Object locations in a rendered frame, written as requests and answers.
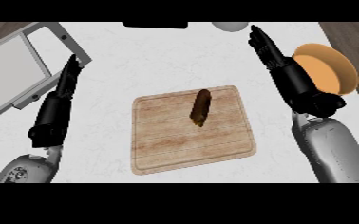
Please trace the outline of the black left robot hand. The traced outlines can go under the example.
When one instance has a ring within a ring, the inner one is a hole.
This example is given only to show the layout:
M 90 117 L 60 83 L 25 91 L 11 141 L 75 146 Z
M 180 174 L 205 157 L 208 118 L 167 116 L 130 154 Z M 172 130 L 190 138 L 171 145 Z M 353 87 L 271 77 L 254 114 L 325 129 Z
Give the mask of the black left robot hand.
M 56 90 L 47 93 L 35 124 L 28 131 L 34 148 L 63 144 L 69 128 L 71 99 L 81 69 L 75 55 L 71 55 L 60 73 Z

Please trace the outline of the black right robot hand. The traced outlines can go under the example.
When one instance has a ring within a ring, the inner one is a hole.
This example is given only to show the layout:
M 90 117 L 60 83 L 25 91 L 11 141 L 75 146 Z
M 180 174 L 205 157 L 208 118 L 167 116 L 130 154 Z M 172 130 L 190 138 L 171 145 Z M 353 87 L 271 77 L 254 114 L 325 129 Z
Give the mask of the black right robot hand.
M 331 117 L 345 106 L 345 100 L 341 96 L 317 90 L 304 68 L 282 54 L 270 37 L 255 25 L 251 26 L 248 44 L 255 50 L 291 110 L 319 118 Z

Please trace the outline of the orange pot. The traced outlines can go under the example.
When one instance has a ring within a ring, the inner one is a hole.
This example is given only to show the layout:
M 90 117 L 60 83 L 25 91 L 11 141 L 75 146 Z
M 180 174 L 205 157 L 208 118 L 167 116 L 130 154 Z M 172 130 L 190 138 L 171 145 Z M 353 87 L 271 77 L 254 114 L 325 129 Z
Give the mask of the orange pot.
M 301 45 L 291 58 L 305 70 L 317 89 L 345 95 L 359 86 L 359 73 L 344 54 L 322 44 Z

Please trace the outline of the wooden cutting board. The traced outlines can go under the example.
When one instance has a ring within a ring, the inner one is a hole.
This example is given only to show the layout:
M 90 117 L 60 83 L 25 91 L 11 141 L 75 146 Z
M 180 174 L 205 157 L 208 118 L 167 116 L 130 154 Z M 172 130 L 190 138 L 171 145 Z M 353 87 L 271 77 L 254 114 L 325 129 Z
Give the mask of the wooden cutting board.
M 189 113 L 196 90 L 134 99 L 131 105 L 131 172 L 146 175 L 240 159 L 257 153 L 257 144 L 235 86 L 209 90 L 205 124 Z

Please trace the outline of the grey framed appliance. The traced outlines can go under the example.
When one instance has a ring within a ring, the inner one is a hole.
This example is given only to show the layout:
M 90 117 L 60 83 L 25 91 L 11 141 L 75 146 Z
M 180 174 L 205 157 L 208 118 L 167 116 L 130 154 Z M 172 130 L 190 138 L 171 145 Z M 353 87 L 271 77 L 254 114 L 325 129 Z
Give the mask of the grey framed appliance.
M 22 109 L 54 87 L 60 73 L 53 74 L 29 42 L 40 28 L 63 43 L 84 66 L 91 58 L 57 22 L 0 22 L 0 115 L 13 107 Z

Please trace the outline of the grey round bowl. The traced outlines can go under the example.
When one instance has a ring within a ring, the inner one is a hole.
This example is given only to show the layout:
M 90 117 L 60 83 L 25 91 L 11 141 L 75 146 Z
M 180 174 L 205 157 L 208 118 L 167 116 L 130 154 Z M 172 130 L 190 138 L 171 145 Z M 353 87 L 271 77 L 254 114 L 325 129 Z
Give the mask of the grey round bowl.
M 212 22 L 212 25 L 223 31 L 236 32 L 246 28 L 246 22 Z

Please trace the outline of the black appliance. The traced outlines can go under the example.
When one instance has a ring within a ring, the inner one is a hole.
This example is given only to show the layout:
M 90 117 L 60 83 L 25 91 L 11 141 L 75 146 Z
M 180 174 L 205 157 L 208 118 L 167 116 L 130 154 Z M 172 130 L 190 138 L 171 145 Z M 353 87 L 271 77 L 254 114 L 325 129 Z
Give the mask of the black appliance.
M 124 22 L 128 28 L 175 28 L 186 29 L 187 22 Z

